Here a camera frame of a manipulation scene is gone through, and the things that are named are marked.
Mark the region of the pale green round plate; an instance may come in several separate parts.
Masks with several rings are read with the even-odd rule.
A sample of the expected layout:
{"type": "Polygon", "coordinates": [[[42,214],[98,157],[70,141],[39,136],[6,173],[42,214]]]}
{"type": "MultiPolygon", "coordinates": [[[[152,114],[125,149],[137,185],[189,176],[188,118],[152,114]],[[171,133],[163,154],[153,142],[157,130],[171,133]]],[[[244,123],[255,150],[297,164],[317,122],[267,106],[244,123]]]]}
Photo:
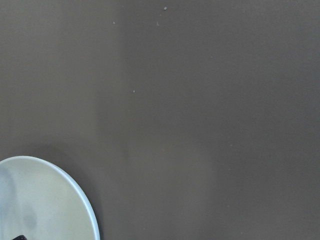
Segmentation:
{"type": "Polygon", "coordinates": [[[14,156],[0,162],[0,238],[99,240],[98,222],[77,182],[51,162],[14,156]]]}

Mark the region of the small black object on plate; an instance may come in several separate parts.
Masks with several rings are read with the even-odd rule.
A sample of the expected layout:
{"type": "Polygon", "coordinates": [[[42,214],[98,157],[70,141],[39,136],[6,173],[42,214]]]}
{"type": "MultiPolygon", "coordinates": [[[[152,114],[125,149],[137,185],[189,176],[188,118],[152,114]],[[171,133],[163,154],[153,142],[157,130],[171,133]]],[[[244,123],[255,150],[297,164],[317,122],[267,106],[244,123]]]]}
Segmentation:
{"type": "Polygon", "coordinates": [[[13,238],[12,240],[28,240],[24,235],[18,235],[17,237],[13,238]]]}

